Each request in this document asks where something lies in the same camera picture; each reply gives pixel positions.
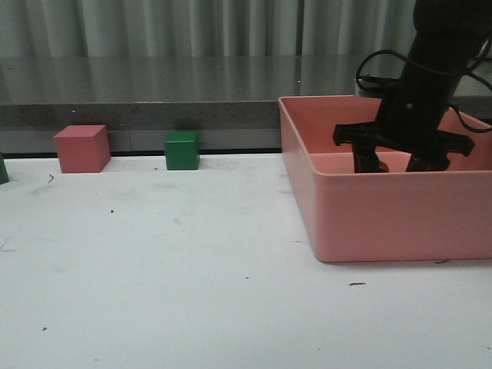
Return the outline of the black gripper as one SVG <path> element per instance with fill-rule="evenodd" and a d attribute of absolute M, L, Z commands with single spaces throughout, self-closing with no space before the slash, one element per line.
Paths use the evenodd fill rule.
<path fill-rule="evenodd" d="M 438 129 L 457 84 L 400 80 L 388 88 L 373 121 L 336 125 L 336 145 L 352 147 L 355 173 L 378 172 L 376 148 L 412 154 L 406 172 L 446 171 L 447 153 L 470 155 L 474 141 Z"/>

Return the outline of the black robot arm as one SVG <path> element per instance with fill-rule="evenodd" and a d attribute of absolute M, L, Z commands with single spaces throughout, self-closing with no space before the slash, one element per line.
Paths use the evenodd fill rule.
<path fill-rule="evenodd" d="M 373 121 L 336 125 L 336 145 L 349 144 L 357 173 L 387 169 L 378 147 L 406 152 L 408 171 L 444 171 L 448 154 L 468 156 L 474 142 L 466 135 L 439 130 L 450 100 L 463 76 L 474 69 L 491 48 L 489 1 L 418 1 L 414 6 L 416 35 L 404 58 L 398 79 L 356 75 L 360 90 L 382 94 Z"/>

